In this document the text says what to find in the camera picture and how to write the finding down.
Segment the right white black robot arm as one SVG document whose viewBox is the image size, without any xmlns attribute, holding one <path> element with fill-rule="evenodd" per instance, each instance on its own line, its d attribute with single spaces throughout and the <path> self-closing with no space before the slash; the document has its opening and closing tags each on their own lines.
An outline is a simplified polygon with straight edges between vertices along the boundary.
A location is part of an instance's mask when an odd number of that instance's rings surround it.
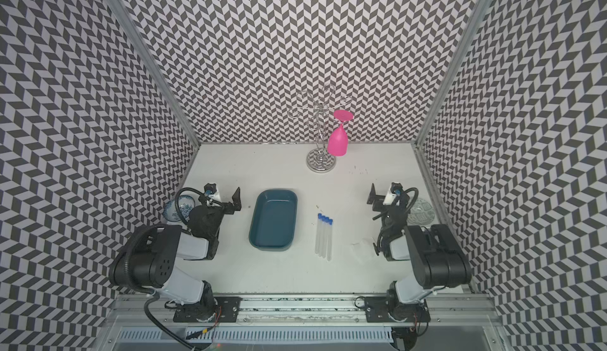
<svg viewBox="0 0 607 351">
<path fill-rule="evenodd" d="M 364 298 L 369 323 L 428 324 L 427 298 L 472 279 L 469 260 L 449 226 L 409 224 L 418 198 L 417 188 L 400 183 L 391 184 L 384 195 L 371 187 L 367 204 L 377 213 L 373 219 L 381 221 L 374 252 L 389 262 L 410 263 L 412 274 L 390 283 L 384 297 Z"/>
</svg>

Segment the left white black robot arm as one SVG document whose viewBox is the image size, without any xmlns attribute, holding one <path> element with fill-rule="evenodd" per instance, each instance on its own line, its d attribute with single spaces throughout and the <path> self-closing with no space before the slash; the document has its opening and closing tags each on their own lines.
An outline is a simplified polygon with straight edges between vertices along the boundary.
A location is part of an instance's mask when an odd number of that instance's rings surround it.
<svg viewBox="0 0 607 351">
<path fill-rule="evenodd" d="M 137 228 L 110 266 L 110 283 L 164 299 L 176 323 L 234 323 L 241 298 L 215 297 L 208 281 L 189 275 L 176 264 L 214 259 L 224 217 L 242 208 L 240 192 L 223 202 L 215 184 L 202 190 L 182 188 L 166 208 L 175 223 Z"/>
</svg>

